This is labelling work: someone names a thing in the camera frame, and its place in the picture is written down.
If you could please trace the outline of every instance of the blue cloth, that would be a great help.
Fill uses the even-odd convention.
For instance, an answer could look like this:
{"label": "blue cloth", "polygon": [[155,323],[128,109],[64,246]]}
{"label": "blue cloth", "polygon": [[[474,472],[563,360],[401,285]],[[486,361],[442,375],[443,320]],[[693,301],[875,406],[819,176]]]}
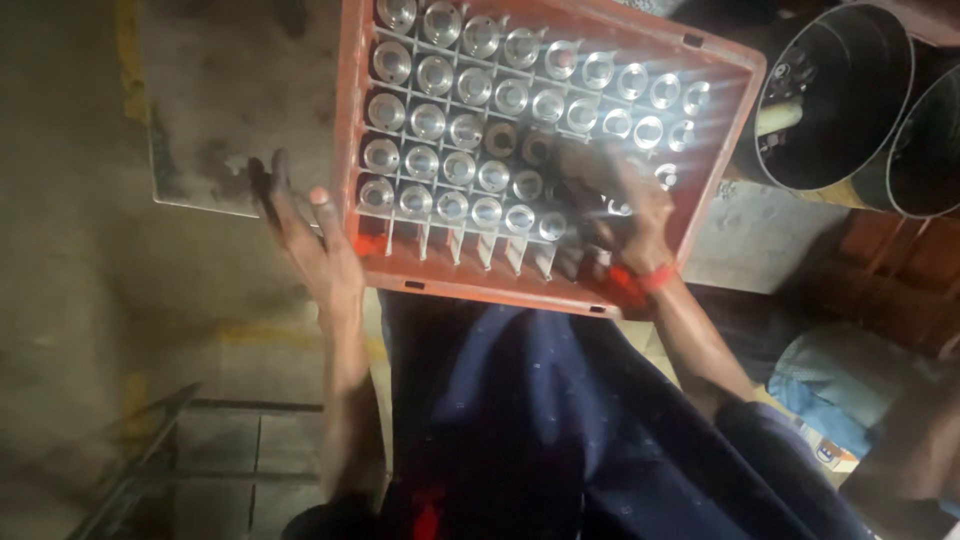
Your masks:
{"label": "blue cloth", "polygon": [[776,411],[704,419],[611,321],[381,293],[381,538],[864,538]]}

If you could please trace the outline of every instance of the person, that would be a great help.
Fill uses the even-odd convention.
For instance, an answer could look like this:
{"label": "person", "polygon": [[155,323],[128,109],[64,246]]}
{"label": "person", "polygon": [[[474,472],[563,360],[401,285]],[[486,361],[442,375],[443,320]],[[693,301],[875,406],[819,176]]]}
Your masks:
{"label": "person", "polygon": [[674,270],[655,179],[614,171],[635,210],[636,273],[691,398],[607,319],[380,291],[394,475],[364,353],[363,265],[329,194],[299,214],[288,158],[251,160],[255,199],[320,308],[323,489],[285,539],[868,538],[789,422],[753,388]]}

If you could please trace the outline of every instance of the hand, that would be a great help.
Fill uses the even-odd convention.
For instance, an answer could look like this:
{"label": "hand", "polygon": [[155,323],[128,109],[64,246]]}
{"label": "hand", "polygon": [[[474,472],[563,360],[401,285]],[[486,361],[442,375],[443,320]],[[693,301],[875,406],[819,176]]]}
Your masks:
{"label": "hand", "polygon": [[310,209],[324,237],[314,234],[297,209],[290,190],[288,156],[277,150],[273,171],[267,174],[260,160],[250,159],[251,186],[274,239],[287,262],[306,285],[320,309],[326,329],[362,320],[366,286],[363,266],[344,234],[339,212],[322,187],[310,191]]}

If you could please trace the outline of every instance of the yellow paint mark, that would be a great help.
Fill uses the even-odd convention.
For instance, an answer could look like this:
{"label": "yellow paint mark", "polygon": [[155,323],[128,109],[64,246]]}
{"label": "yellow paint mark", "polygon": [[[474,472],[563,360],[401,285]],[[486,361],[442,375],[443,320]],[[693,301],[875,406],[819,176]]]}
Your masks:
{"label": "yellow paint mark", "polygon": [[147,94],[143,87],[143,63],[137,39],[139,8],[137,0],[113,0],[116,19],[117,57],[120,60],[120,84],[123,86],[123,112],[144,126],[149,122]]}

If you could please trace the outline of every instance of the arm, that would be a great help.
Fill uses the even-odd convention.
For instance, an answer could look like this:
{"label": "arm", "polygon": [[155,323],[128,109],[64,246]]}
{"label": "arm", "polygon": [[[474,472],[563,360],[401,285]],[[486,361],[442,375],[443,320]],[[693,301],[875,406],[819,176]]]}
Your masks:
{"label": "arm", "polygon": [[[640,177],[626,161],[617,160],[615,169],[634,209],[635,230],[621,252],[623,261],[640,275],[672,264],[664,236],[673,211],[669,193],[656,179]],[[747,374],[678,274],[649,298],[655,307],[657,333],[691,401],[704,410],[725,395],[753,399]]]}
{"label": "arm", "polygon": [[376,395],[363,346],[363,266],[344,235],[337,209],[321,187],[310,207],[324,234],[317,237],[297,210],[290,190],[287,154],[274,154],[273,172],[259,160],[249,171],[255,200],[281,253],[316,301],[324,334],[324,494],[373,494],[382,486],[384,463]]}

